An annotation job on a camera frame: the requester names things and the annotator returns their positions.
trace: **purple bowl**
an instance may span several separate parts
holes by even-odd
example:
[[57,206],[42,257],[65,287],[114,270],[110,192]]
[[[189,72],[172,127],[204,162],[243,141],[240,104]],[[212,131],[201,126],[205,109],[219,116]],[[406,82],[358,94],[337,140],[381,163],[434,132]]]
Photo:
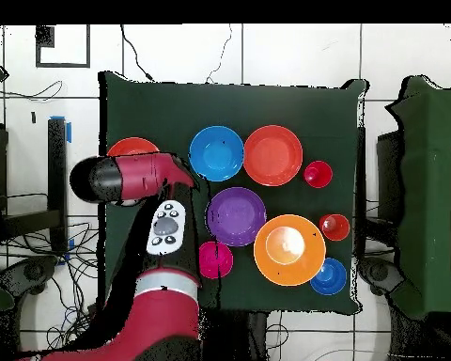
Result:
[[209,204],[206,227],[210,235],[228,246],[252,243],[266,223],[266,207],[253,191],[242,187],[227,188]]

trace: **plate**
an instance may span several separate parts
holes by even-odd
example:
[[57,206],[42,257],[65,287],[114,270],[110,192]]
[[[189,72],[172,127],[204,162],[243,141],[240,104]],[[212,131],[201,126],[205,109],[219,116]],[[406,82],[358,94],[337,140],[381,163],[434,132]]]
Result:
[[252,180],[277,186],[290,181],[303,163],[303,147],[291,130],[264,126],[245,141],[244,168]]
[[346,285],[346,269],[343,264],[332,258],[326,258],[318,274],[311,279],[311,287],[321,295],[334,295]]
[[107,152],[108,156],[137,155],[139,153],[159,152],[150,141],[140,137],[127,137],[117,141]]
[[247,188],[232,187],[221,191],[206,211],[206,227],[210,234],[229,246],[252,243],[264,223],[264,202]]
[[233,130],[210,126],[197,133],[189,148],[194,172],[209,181],[224,181],[241,170],[244,145]]
[[[290,262],[281,261],[276,254],[270,254],[273,246],[268,239],[272,235],[279,235],[275,234],[278,228],[296,230],[303,239],[302,254],[298,254],[299,257],[293,256]],[[294,255],[292,245],[285,243],[283,247],[286,244],[289,245],[286,249]],[[283,214],[268,221],[260,229],[254,242],[254,259],[259,271],[271,282],[283,287],[294,287],[310,281],[319,272],[325,255],[326,244],[319,229],[311,221],[295,214]]]

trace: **pink cup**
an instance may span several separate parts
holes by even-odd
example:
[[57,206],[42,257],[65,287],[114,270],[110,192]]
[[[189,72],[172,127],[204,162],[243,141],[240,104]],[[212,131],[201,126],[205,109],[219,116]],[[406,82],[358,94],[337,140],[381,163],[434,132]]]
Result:
[[208,241],[199,247],[199,270],[206,278],[221,278],[232,269],[232,252],[223,243]]

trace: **blue bowl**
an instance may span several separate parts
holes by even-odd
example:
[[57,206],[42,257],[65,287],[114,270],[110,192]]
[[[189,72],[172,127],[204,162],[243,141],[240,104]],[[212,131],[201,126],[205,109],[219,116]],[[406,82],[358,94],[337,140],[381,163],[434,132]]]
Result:
[[316,276],[311,279],[313,290],[321,295],[334,295],[346,285],[346,269],[336,259],[326,258]]
[[197,133],[189,148],[195,173],[209,181],[224,181],[241,170],[244,144],[236,132],[224,126],[210,126]]

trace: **dark green table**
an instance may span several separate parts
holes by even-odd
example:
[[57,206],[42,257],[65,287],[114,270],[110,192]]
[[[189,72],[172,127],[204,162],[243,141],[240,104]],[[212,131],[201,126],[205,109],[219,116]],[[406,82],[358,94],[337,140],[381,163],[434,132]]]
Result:
[[391,107],[404,130],[404,217],[398,229],[407,277],[392,294],[412,319],[451,312],[451,89],[408,78]]
[[[304,216],[314,223],[329,212],[352,217],[354,169],[357,146],[358,97],[365,81],[349,81],[345,88],[308,88],[278,86],[222,86],[133,83],[105,72],[106,90],[101,93],[101,114],[106,118],[107,149],[118,140],[139,136],[152,141],[160,150],[177,153],[187,159],[189,144],[196,133],[210,125],[224,125],[246,140],[255,129],[269,124],[287,127],[303,145],[303,168],[310,162],[327,161],[334,171],[332,182],[314,189],[298,174],[280,187],[264,187],[251,180],[242,169],[234,178],[213,182],[211,193],[242,186],[263,199],[267,217],[284,213]],[[210,240],[204,224],[208,204],[207,189],[194,194],[198,236],[201,243]],[[107,286],[110,283],[120,249],[126,239],[137,208],[106,208],[105,263]],[[147,239],[144,229],[144,242]],[[358,306],[350,299],[350,236],[339,243],[326,242],[327,256],[339,259],[348,270],[348,284],[334,296],[321,296],[309,284],[280,287],[258,270],[253,245],[231,248],[232,272],[224,278],[222,309],[272,311],[321,310],[352,314]],[[216,306],[217,281],[204,278],[199,303]]]

